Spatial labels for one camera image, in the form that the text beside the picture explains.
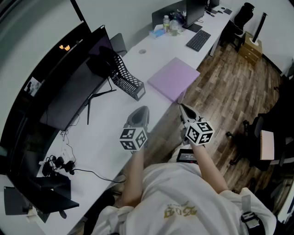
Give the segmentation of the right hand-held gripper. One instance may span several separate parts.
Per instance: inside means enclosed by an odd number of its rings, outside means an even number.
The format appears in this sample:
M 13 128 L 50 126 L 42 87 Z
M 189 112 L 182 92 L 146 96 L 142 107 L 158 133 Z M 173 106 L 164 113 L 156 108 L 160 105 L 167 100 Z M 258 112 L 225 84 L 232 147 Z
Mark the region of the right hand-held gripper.
M 208 144 L 215 132 L 209 121 L 188 122 L 189 119 L 197 119 L 197 112 L 190 106 L 180 104 L 181 121 L 184 128 L 181 131 L 183 145 L 205 145 Z

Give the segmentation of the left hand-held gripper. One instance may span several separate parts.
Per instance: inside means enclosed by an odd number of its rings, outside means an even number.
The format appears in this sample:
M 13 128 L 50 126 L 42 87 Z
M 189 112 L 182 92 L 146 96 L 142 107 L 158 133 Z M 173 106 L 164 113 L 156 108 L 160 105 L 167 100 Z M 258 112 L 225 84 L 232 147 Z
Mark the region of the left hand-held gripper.
M 136 152 L 147 147 L 149 117 L 150 111 L 147 106 L 141 106 L 129 115 L 119 138 L 124 150 Z

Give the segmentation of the black mesh file rack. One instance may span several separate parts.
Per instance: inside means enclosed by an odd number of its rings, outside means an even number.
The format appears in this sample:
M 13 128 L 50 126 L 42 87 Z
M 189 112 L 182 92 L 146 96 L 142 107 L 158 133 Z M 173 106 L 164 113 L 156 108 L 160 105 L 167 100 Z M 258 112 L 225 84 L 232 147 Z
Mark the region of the black mesh file rack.
M 116 86 L 136 101 L 146 93 L 144 83 L 128 71 L 122 57 L 112 49 L 99 47 L 99 54 L 91 54 L 87 65 L 94 74 L 102 78 L 111 78 Z

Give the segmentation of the person's left forearm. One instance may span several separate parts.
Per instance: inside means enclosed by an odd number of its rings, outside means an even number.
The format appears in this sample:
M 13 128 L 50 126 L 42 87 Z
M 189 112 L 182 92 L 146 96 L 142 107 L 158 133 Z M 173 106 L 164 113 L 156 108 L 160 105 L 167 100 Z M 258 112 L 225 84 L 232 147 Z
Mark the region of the person's left forearm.
M 141 202 L 143 192 L 144 147 L 132 154 L 129 162 L 124 190 L 122 193 L 122 206 L 136 207 Z

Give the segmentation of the person's right forearm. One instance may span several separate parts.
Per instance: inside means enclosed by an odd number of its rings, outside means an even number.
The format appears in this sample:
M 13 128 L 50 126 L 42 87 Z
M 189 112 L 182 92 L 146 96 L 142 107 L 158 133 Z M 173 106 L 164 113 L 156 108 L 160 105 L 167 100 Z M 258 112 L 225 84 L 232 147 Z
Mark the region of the person's right forearm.
M 191 145 L 202 178 L 216 191 L 228 190 L 227 183 L 203 145 Z

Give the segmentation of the blue tissue pack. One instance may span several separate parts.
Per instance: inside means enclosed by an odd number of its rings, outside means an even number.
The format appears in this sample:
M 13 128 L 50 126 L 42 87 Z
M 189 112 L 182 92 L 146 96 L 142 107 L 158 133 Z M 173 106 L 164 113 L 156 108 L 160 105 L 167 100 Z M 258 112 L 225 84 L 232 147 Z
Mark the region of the blue tissue pack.
M 163 35 L 165 35 L 166 31 L 164 29 L 164 26 L 162 24 L 156 25 L 154 30 L 149 32 L 149 36 L 153 39 L 157 39 Z

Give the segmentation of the black screen device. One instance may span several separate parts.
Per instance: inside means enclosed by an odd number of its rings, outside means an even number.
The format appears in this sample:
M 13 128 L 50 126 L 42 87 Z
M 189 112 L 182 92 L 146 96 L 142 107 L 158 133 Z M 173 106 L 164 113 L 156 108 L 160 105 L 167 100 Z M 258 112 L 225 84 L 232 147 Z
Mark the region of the black screen device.
M 180 149 L 176 161 L 197 164 L 192 149 Z

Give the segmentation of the black monitor stand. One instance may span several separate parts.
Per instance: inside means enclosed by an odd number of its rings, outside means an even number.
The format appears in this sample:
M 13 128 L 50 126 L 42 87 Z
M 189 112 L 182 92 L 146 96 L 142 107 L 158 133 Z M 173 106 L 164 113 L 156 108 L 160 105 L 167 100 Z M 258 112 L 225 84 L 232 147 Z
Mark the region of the black monitor stand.
M 89 125 L 89 122 L 90 122 L 90 104 L 91 104 L 92 99 L 97 98 L 97 97 L 99 97 L 99 96 L 102 96 L 102 95 L 104 95 L 104 94 L 108 94 L 108 93 L 111 93 L 111 92 L 115 92 L 115 91 L 116 91 L 116 89 L 113 89 L 113 88 L 112 88 L 112 86 L 111 86 L 111 84 L 110 84 L 110 80 L 109 80 L 109 78 L 108 78 L 107 80 L 108 80 L 108 83 L 109 83 L 111 89 L 110 89 L 110 90 L 107 90 L 107 91 L 104 91 L 104 92 L 101 92 L 101 93 L 92 94 L 92 95 L 90 96 L 90 98 L 88 99 L 87 125 Z

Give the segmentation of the black chair with headrest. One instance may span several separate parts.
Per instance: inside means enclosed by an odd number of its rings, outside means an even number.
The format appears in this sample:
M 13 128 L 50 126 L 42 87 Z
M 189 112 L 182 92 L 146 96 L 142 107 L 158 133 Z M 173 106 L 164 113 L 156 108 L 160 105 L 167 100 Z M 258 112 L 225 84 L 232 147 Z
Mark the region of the black chair with headrest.
M 233 134 L 226 132 L 237 146 L 238 154 L 230 161 L 235 165 L 241 158 L 247 158 L 249 165 L 266 171 L 270 165 L 294 162 L 294 117 L 281 115 L 281 112 L 268 112 L 259 114 L 250 124 L 243 121 L 244 133 Z M 274 133 L 274 160 L 260 159 L 260 133 L 261 130 Z

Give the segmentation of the black keyboard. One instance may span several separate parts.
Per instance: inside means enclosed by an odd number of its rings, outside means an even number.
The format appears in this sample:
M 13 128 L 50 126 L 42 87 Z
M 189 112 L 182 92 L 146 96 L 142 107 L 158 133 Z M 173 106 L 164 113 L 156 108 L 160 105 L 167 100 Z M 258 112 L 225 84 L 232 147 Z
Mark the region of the black keyboard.
M 186 47 L 199 52 L 203 45 L 207 42 L 207 40 L 210 38 L 210 34 L 199 30 L 186 44 Z

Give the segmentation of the person's white shirt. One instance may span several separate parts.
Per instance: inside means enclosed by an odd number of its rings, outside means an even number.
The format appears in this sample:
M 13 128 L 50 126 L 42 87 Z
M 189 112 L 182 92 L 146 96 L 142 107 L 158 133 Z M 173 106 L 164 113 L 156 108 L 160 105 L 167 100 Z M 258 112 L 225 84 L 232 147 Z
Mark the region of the person's white shirt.
M 104 208 L 92 235 L 248 235 L 241 221 L 246 195 L 265 234 L 273 235 L 275 216 L 249 189 L 216 193 L 196 164 L 155 164 L 143 172 L 141 202 L 136 207 Z

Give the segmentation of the clear plastic bottle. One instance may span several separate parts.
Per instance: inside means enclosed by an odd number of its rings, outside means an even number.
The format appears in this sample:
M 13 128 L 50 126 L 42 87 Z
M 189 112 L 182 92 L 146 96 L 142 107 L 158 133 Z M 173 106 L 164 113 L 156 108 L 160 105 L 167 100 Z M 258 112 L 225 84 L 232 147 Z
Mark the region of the clear plastic bottle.
M 173 20 L 170 21 L 170 34 L 172 36 L 177 36 L 178 27 L 179 27 L 179 23 L 178 23 L 176 17 L 174 17 Z

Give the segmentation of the wooden drawer cabinet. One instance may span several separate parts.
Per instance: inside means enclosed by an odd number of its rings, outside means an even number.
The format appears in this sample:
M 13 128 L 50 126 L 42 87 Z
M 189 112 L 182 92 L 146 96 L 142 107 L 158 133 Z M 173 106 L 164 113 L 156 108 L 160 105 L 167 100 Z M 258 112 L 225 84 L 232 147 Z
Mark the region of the wooden drawer cabinet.
M 262 42 L 257 39 L 253 43 L 253 35 L 249 32 L 245 32 L 242 39 L 243 42 L 238 51 L 239 55 L 247 60 L 252 66 L 262 57 Z

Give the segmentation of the black floor lamp pole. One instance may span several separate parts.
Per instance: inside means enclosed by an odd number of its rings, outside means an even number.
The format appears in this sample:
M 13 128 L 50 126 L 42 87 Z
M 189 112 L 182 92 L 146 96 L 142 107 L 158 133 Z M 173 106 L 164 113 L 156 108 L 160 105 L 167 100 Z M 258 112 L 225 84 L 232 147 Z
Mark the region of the black floor lamp pole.
M 267 14 L 265 12 L 263 12 L 260 23 L 259 23 L 259 25 L 257 27 L 257 30 L 256 30 L 253 38 L 251 39 L 252 43 L 255 44 L 255 45 L 259 45 L 259 43 L 257 42 L 257 39 L 258 39 L 258 36 L 259 36 L 260 31 L 262 29 L 262 26 L 263 26 L 263 24 L 265 22 L 266 16 L 267 16 Z

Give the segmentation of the black office chair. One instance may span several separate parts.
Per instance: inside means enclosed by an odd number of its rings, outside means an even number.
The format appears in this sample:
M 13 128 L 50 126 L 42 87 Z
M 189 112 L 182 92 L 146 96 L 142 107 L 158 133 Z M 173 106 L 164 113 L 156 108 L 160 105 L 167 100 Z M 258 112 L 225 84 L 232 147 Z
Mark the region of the black office chair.
M 236 52 L 239 51 L 243 42 L 244 25 L 253 17 L 253 10 L 254 6 L 252 4 L 244 3 L 239 13 L 233 20 L 229 20 L 225 26 L 220 37 L 220 46 L 223 46 L 226 41 L 235 46 Z

